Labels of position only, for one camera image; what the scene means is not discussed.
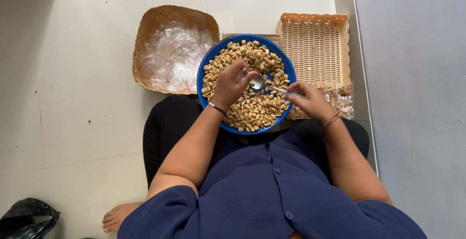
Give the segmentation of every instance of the left hand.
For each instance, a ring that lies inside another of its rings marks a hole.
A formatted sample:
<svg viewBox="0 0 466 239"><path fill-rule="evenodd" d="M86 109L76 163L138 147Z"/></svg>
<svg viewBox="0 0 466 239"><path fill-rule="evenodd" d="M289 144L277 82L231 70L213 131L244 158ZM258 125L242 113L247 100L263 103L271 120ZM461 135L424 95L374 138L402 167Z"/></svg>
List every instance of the left hand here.
<svg viewBox="0 0 466 239"><path fill-rule="evenodd" d="M226 67L218 76L212 103L223 111L228 111L230 106L243 95L251 78L257 74L255 71L250 71L246 78L241 81L238 78L238 73L244 68L249 68L249 64L237 60Z"/></svg>

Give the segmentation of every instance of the blue plate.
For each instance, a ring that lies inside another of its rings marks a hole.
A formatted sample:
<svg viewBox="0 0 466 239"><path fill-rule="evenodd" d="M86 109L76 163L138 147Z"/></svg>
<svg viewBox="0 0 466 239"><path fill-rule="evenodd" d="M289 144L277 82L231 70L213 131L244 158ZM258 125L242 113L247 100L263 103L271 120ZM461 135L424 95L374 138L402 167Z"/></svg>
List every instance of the blue plate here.
<svg viewBox="0 0 466 239"><path fill-rule="evenodd" d="M246 40L247 42L258 41L260 43L260 45L265 45L267 47L267 49L270 50L271 53L275 53L279 58L282 59L285 74L288 75L288 80L290 81L290 83L288 85L290 85L290 84L292 84L293 82L296 81L296 74L294 73L294 69L293 69L293 65L291 64L291 61L288 59L288 57L285 55L285 53L283 53L283 51L277 45L275 45L275 43L271 42L271 40L268 40L268 39L266 39L264 37L261 37L261 36L258 36L258 35L253 35L253 34L233 35L230 38L224 39L224 40L220 41L219 43L217 43L215 46L213 46L209 51L207 51L206 55L204 56L204 58L201 61L201 65L199 66L199 70L198 70L197 88L198 88L199 100L200 100L201 105L202 105L203 108L205 108L208 105L207 98L202 96L202 92L201 92L201 89L204 86L204 83L202 81L202 79L204 78L204 75L205 75L204 74L204 66L209 64L209 61L213 60L215 58L215 56L219 55L220 54L219 52L222 49L226 49L228 43L230 43L230 42L241 43L241 40ZM270 72L267 72L266 75L269 78L272 78L270 76ZM290 106L289 106L288 110L286 110L283 113L282 116L276 118L277 124L275 124L274 126L267 126L267 127L264 127L264 128L260 128L258 131L255 131L255 132L250 132L250 133L248 133L246 131L239 132L237 128L230 127L230 125L228 125L224 121L220 124L220 127L227 130L227 131L229 131L229 132L231 132L231 133L238 134L238 135L256 135L256 134L260 134L260 133L265 133L266 131L274 128L279 123L281 123L285 119L285 117L287 117L288 113L291 110L291 107L293 107L292 103L290 103Z"/></svg>

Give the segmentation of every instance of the white wall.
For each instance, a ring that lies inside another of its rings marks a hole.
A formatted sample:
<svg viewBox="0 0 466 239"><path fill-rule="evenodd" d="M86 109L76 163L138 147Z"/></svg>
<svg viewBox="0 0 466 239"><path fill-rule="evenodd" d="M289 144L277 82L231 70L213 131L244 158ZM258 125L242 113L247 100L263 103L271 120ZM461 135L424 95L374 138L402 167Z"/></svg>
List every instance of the white wall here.
<svg viewBox="0 0 466 239"><path fill-rule="evenodd" d="M380 176L431 239L466 236L466 0L356 0Z"/></svg>

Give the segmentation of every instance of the beige plastic basket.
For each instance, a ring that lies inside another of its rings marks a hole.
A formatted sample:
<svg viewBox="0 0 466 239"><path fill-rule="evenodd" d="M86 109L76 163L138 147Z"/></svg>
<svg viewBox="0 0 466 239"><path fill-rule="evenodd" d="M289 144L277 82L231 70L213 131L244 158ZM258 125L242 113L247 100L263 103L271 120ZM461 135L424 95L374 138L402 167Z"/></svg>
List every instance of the beige plastic basket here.
<svg viewBox="0 0 466 239"><path fill-rule="evenodd" d="M296 78L350 83L348 16L283 13L277 25Z"/></svg>
<svg viewBox="0 0 466 239"><path fill-rule="evenodd" d="M156 8L149 9L144 13L139 29L136 35L136 43L133 52L133 77L137 84L142 87L161 93L174 93L174 94L192 94L185 89L183 92L170 92L163 89L154 89L151 85L147 85L143 81L143 74L141 73L142 61L141 56L146 56L146 42L149 41L150 37L154 34L155 30L160 26L168 23L169 21L177 21L187 24L188 27L197 27L198 29L208 29L212 35L212 39L215 42L220 41L220 32L218 30L218 24L213 18L207 13L199 10L189 9L185 7L179 7L174 5L163 5Z"/></svg>

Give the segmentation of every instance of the bare foot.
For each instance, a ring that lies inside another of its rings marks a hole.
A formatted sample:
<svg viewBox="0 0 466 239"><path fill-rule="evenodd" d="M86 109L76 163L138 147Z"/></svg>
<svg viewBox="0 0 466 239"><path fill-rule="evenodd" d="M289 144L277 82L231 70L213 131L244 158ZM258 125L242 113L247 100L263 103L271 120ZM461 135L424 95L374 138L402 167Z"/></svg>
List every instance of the bare foot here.
<svg viewBox="0 0 466 239"><path fill-rule="evenodd" d="M132 203L132 204L125 204L119 205L114 207L110 212L106 213L103 217L103 231L104 232L111 232L111 231L118 231L120 229L121 223L123 220L130 215L137 207L142 205L143 203Z"/></svg>

